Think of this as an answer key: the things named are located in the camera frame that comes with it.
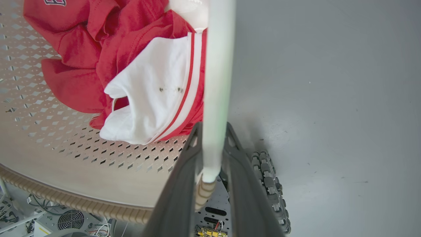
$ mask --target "cooling fan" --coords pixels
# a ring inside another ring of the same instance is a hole
[[[78,211],[55,207],[49,209],[51,213],[44,214],[35,221],[34,237],[44,237],[63,229],[80,229],[88,232],[96,229],[100,221],[93,215]]]

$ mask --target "red stripe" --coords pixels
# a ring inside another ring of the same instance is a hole
[[[190,69],[189,69],[189,79],[187,81],[187,88],[186,88],[186,91],[184,93],[183,99],[181,101],[179,110],[177,111],[177,113],[174,116],[173,120],[171,121],[170,125],[168,125],[168,127],[157,137],[157,139],[159,139],[159,137],[161,137],[162,134],[164,134],[174,124],[174,122],[177,120],[177,117],[179,116],[179,114],[181,112],[181,109],[183,108],[184,102],[186,101],[187,94],[189,93],[189,89],[190,89],[190,83],[192,81],[194,48],[195,48],[195,34],[192,33],[192,48],[190,50]]]

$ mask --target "red clothing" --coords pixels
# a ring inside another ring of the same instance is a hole
[[[90,122],[96,129],[102,128],[112,108],[104,88],[150,40],[180,38],[194,32],[177,13],[164,13],[168,0],[60,2],[65,4],[26,0],[24,17],[62,56],[62,60],[42,61],[44,78],[52,92],[77,111],[100,113]],[[127,104],[126,99],[119,99],[115,109]],[[200,111],[195,116],[199,121]]]

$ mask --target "perforated metal plate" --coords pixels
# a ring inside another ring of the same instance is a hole
[[[22,17],[23,0],[0,2],[0,162],[46,185],[109,202],[153,207],[186,137],[144,145],[111,142],[94,116],[60,103],[41,60],[57,52]]]

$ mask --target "gray floor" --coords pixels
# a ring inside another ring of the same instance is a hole
[[[420,236],[421,2],[237,1],[229,122],[290,237]]]

